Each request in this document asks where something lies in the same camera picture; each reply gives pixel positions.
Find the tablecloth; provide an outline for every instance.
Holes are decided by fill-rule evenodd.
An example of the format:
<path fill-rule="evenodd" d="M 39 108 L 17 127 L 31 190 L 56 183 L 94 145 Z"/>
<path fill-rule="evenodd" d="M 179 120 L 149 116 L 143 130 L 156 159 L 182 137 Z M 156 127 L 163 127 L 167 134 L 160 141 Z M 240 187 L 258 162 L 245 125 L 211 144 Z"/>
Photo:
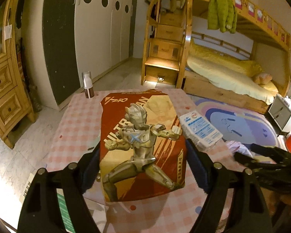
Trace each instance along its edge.
<path fill-rule="evenodd" d="M 63 115 L 54 135 L 51 151 L 47 159 L 47 170 L 65 168 L 71 162 L 78 162 L 88 152 L 93 141 L 100 134 L 102 115 L 101 100 L 112 92 L 136 92 L 139 90 L 114 90 L 95 92 L 95 97 L 85 98 L 84 93 L 75 94 Z M 195 109 L 193 101 L 181 89 L 162 89 L 169 95 L 177 115 Z M 223 140 L 207 150 L 213 162 L 221 162 L 226 168 L 242 171 Z M 171 193 L 150 199 L 105 203 L 101 183 L 95 182 L 84 197 L 109 206 L 107 212 L 107 233 L 183 233 L 192 228 L 207 195 L 200 189 L 187 165 L 185 187 Z M 229 190 L 221 219 L 228 216 L 232 190 Z"/>

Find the silver action figure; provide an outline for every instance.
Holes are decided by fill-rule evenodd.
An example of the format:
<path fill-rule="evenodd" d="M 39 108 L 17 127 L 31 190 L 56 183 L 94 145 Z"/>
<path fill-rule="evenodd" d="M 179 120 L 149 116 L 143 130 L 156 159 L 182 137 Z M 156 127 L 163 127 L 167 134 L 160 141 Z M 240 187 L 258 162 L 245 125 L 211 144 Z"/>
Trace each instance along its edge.
<path fill-rule="evenodd" d="M 132 124 L 121 128 L 116 133 L 118 140 L 107 140 L 105 146 L 109 151 L 133 149 L 134 155 L 130 160 L 119 164 L 103 177 L 103 187 L 110 201 L 118 201 L 115 183 L 136 177 L 139 173 L 145 173 L 150 179 L 171 191 L 181 188 L 154 164 L 156 158 L 153 155 L 156 137 L 177 140 L 182 134 L 180 127 L 173 126 L 171 130 L 166 130 L 163 124 L 146 124 L 147 112 L 145 108 L 135 103 L 131 103 L 129 108 L 125 107 L 125 110 L 125 119 Z"/>

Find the wooden staircase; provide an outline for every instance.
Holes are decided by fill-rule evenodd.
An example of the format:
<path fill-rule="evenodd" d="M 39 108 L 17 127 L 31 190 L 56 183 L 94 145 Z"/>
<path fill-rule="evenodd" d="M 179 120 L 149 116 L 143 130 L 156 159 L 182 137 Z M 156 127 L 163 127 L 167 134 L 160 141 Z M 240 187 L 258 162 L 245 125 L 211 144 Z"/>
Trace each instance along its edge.
<path fill-rule="evenodd" d="M 143 50 L 141 84 L 153 81 L 176 85 L 184 47 L 186 5 L 175 12 L 162 13 L 161 0 L 152 0 L 148 12 Z M 156 15 L 151 17 L 153 7 Z"/>

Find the marble floor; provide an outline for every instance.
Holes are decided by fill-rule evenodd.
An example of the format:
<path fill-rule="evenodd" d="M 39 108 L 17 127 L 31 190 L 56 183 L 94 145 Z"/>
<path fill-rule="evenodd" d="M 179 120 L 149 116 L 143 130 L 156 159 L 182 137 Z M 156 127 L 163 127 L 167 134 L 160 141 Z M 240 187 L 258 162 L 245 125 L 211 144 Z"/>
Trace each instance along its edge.
<path fill-rule="evenodd" d="M 130 59 L 96 81 L 95 91 L 115 89 L 152 89 L 169 85 L 146 82 L 140 85 L 141 59 Z M 0 141 L 0 218 L 17 229 L 21 202 L 29 174 L 45 166 L 53 135 L 66 108 L 62 111 L 43 107 L 37 121 L 31 124 L 25 117 L 16 131 L 9 134 L 15 141 L 13 150 Z"/>

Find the nightstand leg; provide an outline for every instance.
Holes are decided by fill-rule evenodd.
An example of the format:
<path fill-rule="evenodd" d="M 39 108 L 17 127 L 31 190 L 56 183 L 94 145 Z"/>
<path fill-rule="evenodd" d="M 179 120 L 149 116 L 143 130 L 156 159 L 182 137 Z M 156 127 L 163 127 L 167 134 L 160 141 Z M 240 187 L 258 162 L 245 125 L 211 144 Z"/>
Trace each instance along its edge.
<path fill-rule="evenodd" d="M 13 149 L 14 145 L 11 143 L 11 141 L 6 137 L 5 139 L 3 139 L 3 142 L 10 148 Z"/>
<path fill-rule="evenodd" d="M 29 120 L 30 120 L 32 123 L 35 123 L 35 121 L 36 121 L 36 116 L 35 116 L 33 110 L 30 111 L 30 112 L 27 114 L 27 117 L 29 118 Z"/>

